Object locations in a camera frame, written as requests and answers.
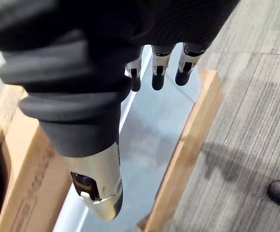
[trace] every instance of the black fabric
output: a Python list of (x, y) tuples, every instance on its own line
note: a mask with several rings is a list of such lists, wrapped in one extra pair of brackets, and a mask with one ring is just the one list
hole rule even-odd
[(89, 156), (118, 140), (131, 85), (125, 65), (141, 47), (189, 42), (206, 50), (237, 2), (0, 1), (0, 76), (27, 90), (21, 109), (61, 155)]

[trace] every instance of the robotic hand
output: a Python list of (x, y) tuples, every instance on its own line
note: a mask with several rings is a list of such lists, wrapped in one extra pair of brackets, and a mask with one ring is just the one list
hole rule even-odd
[(28, 92), (21, 110), (39, 119), (97, 216), (113, 219), (122, 206), (120, 103), (140, 89), (142, 47), (152, 45), (159, 90), (172, 49), (184, 42), (176, 74), (182, 86), (237, 2), (0, 1), (0, 77)]

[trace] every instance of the cardboard box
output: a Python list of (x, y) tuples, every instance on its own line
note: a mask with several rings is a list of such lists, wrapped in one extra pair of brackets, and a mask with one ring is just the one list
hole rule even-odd
[(4, 86), (0, 95), (0, 159), (8, 178), (0, 232), (51, 232), (71, 179), (38, 120), (17, 107), (24, 96), (12, 86)]

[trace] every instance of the wooden frame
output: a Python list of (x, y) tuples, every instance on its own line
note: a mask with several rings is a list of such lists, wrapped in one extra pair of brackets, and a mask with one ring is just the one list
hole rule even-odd
[(194, 105), (150, 215), (138, 225), (144, 232), (152, 232), (165, 224), (174, 214), (190, 178), (202, 144), (221, 105), (223, 95), (217, 71), (202, 70), (201, 94)]

